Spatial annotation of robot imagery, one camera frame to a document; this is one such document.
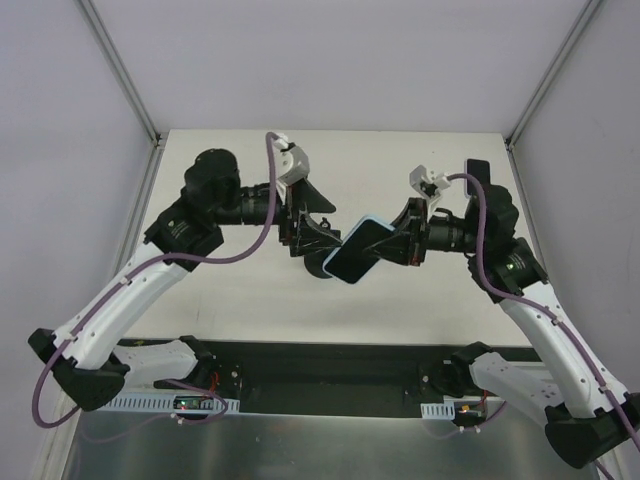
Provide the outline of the left aluminium frame post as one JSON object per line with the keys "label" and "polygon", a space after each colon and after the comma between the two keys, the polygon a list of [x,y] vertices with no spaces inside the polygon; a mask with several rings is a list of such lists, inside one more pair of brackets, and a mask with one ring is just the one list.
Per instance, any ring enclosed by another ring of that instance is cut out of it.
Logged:
{"label": "left aluminium frame post", "polygon": [[154,146],[162,140],[162,134],[158,130],[149,111],[131,77],[118,48],[108,31],[108,28],[97,9],[95,2],[91,0],[75,0],[74,5],[81,14],[91,35],[93,36],[107,66],[109,67],[116,83],[118,84],[125,100],[129,104],[134,116],[143,129],[145,135]]}

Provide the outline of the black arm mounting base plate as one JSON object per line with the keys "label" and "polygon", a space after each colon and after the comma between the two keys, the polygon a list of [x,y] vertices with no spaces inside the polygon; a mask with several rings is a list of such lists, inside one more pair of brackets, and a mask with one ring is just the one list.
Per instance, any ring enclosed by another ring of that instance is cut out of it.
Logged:
{"label": "black arm mounting base plate", "polygon": [[451,364],[457,345],[204,341],[188,385],[235,399],[243,413],[417,418],[423,403],[480,397]]}

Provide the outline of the black phone lavender case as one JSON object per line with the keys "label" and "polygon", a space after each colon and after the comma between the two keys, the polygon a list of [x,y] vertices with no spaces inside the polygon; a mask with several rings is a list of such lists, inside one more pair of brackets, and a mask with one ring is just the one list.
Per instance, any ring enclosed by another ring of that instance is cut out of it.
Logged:
{"label": "black phone lavender case", "polygon": [[[474,177],[485,190],[487,185],[491,184],[491,167],[486,160],[468,158],[464,163],[464,172]],[[471,198],[477,195],[477,189],[469,180],[465,181],[465,197]]]}

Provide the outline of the black phone blue case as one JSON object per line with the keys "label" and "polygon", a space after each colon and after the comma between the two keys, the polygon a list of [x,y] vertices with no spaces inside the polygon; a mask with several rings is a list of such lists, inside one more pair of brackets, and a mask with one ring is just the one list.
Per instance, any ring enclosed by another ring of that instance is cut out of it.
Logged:
{"label": "black phone blue case", "polygon": [[365,250],[390,238],[394,227],[383,220],[367,215],[349,231],[340,247],[334,249],[322,263],[325,274],[350,285],[358,283],[379,261]]}

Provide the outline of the right aluminium frame post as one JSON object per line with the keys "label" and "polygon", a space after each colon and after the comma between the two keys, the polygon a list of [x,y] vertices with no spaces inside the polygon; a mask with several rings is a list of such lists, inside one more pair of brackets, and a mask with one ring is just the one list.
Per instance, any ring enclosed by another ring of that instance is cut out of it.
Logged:
{"label": "right aluminium frame post", "polygon": [[582,5],[550,63],[544,70],[542,77],[536,84],[521,114],[518,116],[513,128],[505,137],[505,146],[508,152],[514,149],[522,137],[534,114],[541,107],[553,84],[561,75],[566,63],[576,51],[582,37],[605,4],[606,2],[604,0],[588,0]]}

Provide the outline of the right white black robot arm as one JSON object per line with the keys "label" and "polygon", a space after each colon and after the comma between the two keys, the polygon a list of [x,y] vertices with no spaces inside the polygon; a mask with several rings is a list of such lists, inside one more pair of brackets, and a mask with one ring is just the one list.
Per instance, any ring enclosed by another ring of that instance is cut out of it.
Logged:
{"label": "right white black robot arm", "polygon": [[567,464],[582,468],[627,440],[639,441],[639,396],[619,381],[586,344],[557,298],[527,241],[515,235],[519,212],[502,186],[474,189],[464,217],[428,208],[442,189],[422,183],[388,232],[365,242],[366,256],[418,266],[429,251],[462,253],[472,279],[525,334],[547,367],[545,384],[475,342],[429,378],[438,392],[460,398],[493,393],[538,423]]}

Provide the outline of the black phone stand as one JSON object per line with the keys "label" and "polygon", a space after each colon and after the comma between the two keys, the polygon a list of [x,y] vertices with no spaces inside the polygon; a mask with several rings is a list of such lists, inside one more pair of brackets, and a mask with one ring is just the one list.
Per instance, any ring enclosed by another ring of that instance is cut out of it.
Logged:
{"label": "black phone stand", "polygon": [[[329,230],[332,234],[334,234],[338,238],[341,238],[341,231],[334,229],[326,217],[322,218],[322,220],[320,221],[320,226],[325,230]],[[331,253],[331,250],[322,250],[322,251],[318,251],[318,252],[306,255],[304,257],[304,267],[306,271],[315,278],[323,279],[323,280],[330,279],[331,275],[327,274],[323,270],[323,263],[330,253]]]}

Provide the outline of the aluminium frame post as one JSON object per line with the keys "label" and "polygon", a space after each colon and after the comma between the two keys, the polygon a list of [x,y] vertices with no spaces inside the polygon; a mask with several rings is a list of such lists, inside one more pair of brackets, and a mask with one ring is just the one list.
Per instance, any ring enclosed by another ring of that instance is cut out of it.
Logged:
{"label": "aluminium frame post", "polygon": [[158,130],[149,111],[131,77],[118,48],[108,31],[108,28],[97,9],[95,2],[91,0],[75,0],[74,5],[81,14],[91,35],[93,36],[107,66],[109,67],[116,83],[118,84],[125,100],[129,104],[134,116],[143,129],[145,135],[154,146],[162,140],[162,134]]}
{"label": "aluminium frame post", "polygon": [[505,137],[505,146],[508,152],[514,149],[522,137],[534,114],[541,107],[553,84],[561,75],[566,63],[576,51],[582,37],[605,4],[606,2],[604,0],[588,0],[582,5],[550,63],[544,70],[542,77],[536,84],[521,114],[518,116],[513,128]]}

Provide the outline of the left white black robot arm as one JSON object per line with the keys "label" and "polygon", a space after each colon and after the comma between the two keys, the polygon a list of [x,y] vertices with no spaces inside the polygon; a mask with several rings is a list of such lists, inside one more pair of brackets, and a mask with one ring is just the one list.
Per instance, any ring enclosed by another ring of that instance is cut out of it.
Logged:
{"label": "left white black robot arm", "polygon": [[200,153],[184,173],[179,198],[146,230],[100,297],[57,329],[31,334],[30,347],[79,409],[97,410],[131,387],[172,380],[191,389],[212,385],[219,365],[193,336],[137,347],[120,341],[163,293],[223,244],[222,226],[277,226],[293,257],[339,246],[338,232],[311,218],[336,208],[309,182],[303,149],[278,140],[267,152],[273,158],[270,178],[253,187],[242,186],[230,151]]}

